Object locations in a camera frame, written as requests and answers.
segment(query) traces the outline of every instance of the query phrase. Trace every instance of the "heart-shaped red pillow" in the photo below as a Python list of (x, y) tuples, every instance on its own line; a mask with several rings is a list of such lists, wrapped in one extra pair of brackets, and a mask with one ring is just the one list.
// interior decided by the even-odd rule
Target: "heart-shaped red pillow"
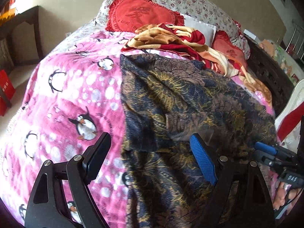
[(160, 23), (184, 26), (184, 18), (180, 13), (154, 3), (152, 0), (114, 0), (109, 8), (106, 30), (134, 32), (143, 25)]

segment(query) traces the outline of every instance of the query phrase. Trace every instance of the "navy and gold fabric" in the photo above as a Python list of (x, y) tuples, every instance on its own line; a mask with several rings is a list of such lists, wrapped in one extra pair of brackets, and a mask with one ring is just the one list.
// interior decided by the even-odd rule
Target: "navy and gold fabric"
[(120, 67), (122, 158), (132, 181), (127, 226), (193, 227), (213, 186), (190, 150), (191, 134), (219, 155), (245, 161), (256, 141), (276, 142), (274, 118), (242, 87), (196, 60), (121, 55)]

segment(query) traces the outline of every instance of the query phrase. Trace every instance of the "blue gripper pad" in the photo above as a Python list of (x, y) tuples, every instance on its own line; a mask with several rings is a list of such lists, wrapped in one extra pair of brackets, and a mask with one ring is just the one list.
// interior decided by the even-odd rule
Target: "blue gripper pad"
[(255, 143), (254, 149), (263, 151), (273, 156), (277, 154), (277, 150), (273, 146), (269, 146), (259, 141)]
[(212, 160), (205, 152), (203, 146), (200, 144), (199, 140), (195, 137), (195, 135), (191, 135), (190, 137), (190, 148), (204, 175), (204, 178), (212, 185), (215, 185), (217, 182), (217, 177), (215, 174), (215, 165), (213, 164)]

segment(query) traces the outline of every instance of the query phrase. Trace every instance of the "red paper bag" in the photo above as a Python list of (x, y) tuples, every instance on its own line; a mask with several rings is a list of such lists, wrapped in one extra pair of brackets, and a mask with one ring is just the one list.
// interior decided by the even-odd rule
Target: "red paper bag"
[[(4, 70), (0, 71), (0, 88), (2, 88), (7, 99), (11, 100), (15, 93), (15, 89)], [(6, 108), (4, 100), (0, 97), (0, 116), (4, 116)]]

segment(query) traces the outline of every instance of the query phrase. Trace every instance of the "silver bolt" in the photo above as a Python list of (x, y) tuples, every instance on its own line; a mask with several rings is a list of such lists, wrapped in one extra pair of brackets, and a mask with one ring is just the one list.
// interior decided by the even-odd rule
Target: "silver bolt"
[(50, 160), (46, 160), (45, 162), (44, 162), (44, 166), (49, 166), (51, 164), (51, 161)]
[(251, 161), (251, 162), (250, 162), (250, 165), (251, 165), (252, 167), (257, 167), (257, 163), (256, 163), (255, 161)]
[(220, 159), (220, 161), (222, 161), (222, 162), (228, 161), (228, 158), (227, 158), (226, 156), (221, 156), (221, 157), (219, 157), (219, 159)]
[(75, 161), (78, 161), (78, 160), (80, 160), (81, 158), (82, 158), (82, 156), (79, 155), (79, 154), (77, 154), (77, 155), (74, 156), (74, 160), (75, 160)]

